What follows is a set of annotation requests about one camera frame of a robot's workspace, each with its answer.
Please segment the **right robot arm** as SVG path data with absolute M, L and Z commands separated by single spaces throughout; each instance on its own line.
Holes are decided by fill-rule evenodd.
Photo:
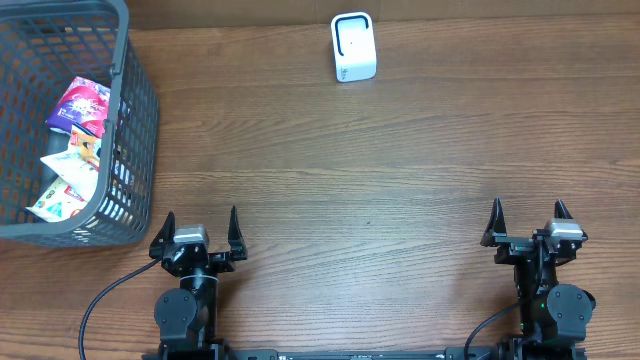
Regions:
M 496 250 L 494 262 L 514 269 L 517 301 L 492 315 L 467 338 L 463 356 L 471 357 L 471 342 L 486 326 L 517 310 L 519 335 L 506 336 L 482 359 L 584 359 L 576 345 L 586 338 L 586 327 L 596 308 L 595 297 L 572 284 L 562 284 L 557 268 L 576 259 L 588 240 L 563 201 L 554 204 L 554 216 L 531 236 L 508 235 L 501 200 L 496 198 L 480 244 Z

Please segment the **beige snack bag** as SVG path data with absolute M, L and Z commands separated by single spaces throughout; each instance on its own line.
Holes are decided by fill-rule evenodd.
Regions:
M 46 222 L 61 222 L 77 215 L 85 208 L 85 201 L 61 177 L 58 177 L 43 195 L 27 210 Z

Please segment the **white gold-capped cream tube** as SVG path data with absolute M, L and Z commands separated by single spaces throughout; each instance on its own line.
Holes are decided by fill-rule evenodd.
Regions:
M 89 201 L 95 194 L 100 170 L 97 157 L 67 150 L 44 156 L 41 161 L 84 200 Z

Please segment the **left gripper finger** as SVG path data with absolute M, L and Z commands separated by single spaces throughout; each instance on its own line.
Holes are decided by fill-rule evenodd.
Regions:
M 161 259 L 166 248 L 174 243 L 175 215 L 169 212 L 157 235 L 149 246 L 149 257 L 151 259 Z
M 248 258 L 248 251 L 240 229 L 238 211 L 235 206 L 231 208 L 227 238 L 231 258 L 234 261 L 246 260 Z

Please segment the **purple red sachet pack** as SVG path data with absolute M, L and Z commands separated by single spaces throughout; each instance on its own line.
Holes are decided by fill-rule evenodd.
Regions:
M 70 134 L 77 126 L 101 138 L 108 117 L 110 88 L 92 80 L 76 76 L 70 83 L 53 112 L 46 120 L 55 132 Z

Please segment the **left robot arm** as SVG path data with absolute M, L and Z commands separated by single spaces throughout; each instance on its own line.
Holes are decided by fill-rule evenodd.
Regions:
M 176 225 L 170 213 L 153 239 L 149 256 L 179 286 L 164 292 L 156 301 L 154 319 L 160 331 L 159 359 L 234 359 L 228 342 L 216 335 L 219 275 L 236 270 L 236 263 L 248 258 L 239 226 L 237 209 L 230 212 L 229 249 L 209 250 L 204 225 Z

